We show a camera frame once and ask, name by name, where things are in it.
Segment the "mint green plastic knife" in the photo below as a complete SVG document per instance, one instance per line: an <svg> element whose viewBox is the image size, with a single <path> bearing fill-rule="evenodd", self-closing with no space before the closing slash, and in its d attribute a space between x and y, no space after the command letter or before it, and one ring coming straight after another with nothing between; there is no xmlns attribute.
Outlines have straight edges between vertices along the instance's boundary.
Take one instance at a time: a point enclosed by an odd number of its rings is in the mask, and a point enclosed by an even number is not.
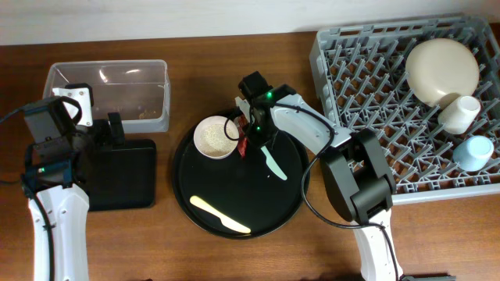
<svg viewBox="0 0 500 281"><path fill-rule="evenodd" d="M261 151L265 155L267 167L281 180L287 180L288 177L274 160L266 146L261 147Z"/></svg>

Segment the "yellow plastic knife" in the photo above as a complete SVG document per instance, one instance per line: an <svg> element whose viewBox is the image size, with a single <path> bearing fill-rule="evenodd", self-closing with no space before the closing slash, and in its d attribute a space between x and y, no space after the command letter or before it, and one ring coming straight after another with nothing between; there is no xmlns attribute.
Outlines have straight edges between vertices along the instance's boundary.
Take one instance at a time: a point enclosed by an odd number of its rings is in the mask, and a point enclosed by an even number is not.
<svg viewBox="0 0 500 281"><path fill-rule="evenodd" d="M201 210L217 217L222 223L222 225L227 227L228 229L243 234L250 234L252 232L247 226L244 226L239 222L233 220L232 218L228 217L227 215L224 215L222 212L220 212L219 210L217 210L212 205L210 205L209 203L207 203L198 196L195 195L191 196L189 201L195 207L200 208Z"/></svg>

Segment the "white cup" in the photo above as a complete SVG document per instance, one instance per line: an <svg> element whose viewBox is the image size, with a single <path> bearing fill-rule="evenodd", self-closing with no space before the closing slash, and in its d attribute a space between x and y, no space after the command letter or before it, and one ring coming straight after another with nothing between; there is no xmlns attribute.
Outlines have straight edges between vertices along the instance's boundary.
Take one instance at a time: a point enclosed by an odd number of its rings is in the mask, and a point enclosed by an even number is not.
<svg viewBox="0 0 500 281"><path fill-rule="evenodd" d="M472 96L461 96L448 105L438 116L438 124L451 134L467 131L481 109L480 102Z"/></svg>

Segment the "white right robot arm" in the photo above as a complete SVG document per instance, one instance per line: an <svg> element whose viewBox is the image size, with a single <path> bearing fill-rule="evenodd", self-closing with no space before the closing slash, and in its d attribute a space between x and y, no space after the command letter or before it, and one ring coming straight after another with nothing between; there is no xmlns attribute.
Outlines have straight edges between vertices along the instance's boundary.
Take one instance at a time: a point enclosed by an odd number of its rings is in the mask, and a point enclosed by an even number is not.
<svg viewBox="0 0 500 281"><path fill-rule="evenodd" d="M395 178L376 134L335 125L300 94L236 104L253 133L283 131L314 153L312 162L320 164L328 200L344 220L338 227L355 234L362 278L402 279L390 227Z"/></svg>

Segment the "red sauce packet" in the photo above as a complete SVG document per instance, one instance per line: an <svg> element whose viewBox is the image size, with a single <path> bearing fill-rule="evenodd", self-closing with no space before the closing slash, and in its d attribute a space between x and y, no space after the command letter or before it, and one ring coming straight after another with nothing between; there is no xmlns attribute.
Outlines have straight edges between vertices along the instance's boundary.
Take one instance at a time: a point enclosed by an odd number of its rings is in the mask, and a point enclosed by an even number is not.
<svg viewBox="0 0 500 281"><path fill-rule="evenodd" d="M237 144L237 150L242 158L246 156L246 149L248 145L248 138L245 137L245 127L248 125L248 121L244 115L238 116L234 120L235 125L237 126L239 137L241 138Z"/></svg>

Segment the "large cream bowl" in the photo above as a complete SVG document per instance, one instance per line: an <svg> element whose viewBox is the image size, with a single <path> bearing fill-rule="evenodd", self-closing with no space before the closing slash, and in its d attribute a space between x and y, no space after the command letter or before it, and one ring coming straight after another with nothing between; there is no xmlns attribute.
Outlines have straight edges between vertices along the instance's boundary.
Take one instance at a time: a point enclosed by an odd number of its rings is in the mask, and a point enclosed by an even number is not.
<svg viewBox="0 0 500 281"><path fill-rule="evenodd" d="M418 44L405 63L407 83L430 107L445 108L476 90L480 70L473 53L458 41L436 38Z"/></svg>

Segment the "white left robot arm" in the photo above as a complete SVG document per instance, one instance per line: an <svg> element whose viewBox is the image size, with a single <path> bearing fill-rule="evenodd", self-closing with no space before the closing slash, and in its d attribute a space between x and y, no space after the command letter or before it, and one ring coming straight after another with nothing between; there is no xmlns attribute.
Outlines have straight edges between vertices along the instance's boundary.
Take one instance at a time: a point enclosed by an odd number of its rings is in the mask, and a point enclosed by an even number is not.
<svg viewBox="0 0 500 281"><path fill-rule="evenodd" d="M87 128L63 113L46 114L25 152L22 188L34 225L34 279L87 280L88 212L99 187L110 187L103 156L124 144L121 116L112 112Z"/></svg>

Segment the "light blue cup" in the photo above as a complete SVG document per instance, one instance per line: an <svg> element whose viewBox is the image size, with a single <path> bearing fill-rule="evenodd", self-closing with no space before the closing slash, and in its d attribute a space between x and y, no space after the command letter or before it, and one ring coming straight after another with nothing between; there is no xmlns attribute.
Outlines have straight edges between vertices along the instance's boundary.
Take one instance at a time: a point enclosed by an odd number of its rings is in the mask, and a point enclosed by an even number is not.
<svg viewBox="0 0 500 281"><path fill-rule="evenodd" d="M473 136L462 142L454 151L452 160L467 172L482 169L491 158L494 150L492 141L483 136Z"/></svg>

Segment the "pink bowl with grains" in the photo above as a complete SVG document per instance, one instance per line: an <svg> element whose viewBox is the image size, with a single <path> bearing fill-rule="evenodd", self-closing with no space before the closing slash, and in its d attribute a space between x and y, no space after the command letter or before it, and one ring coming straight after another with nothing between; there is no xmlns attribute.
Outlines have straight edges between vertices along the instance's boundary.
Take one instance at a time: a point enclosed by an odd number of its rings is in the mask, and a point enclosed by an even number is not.
<svg viewBox="0 0 500 281"><path fill-rule="evenodd" d="M197 150L211 159L229 156L237 147L239 131L232 120L224 116L210 116L196 127L193 141Z"/></svg>

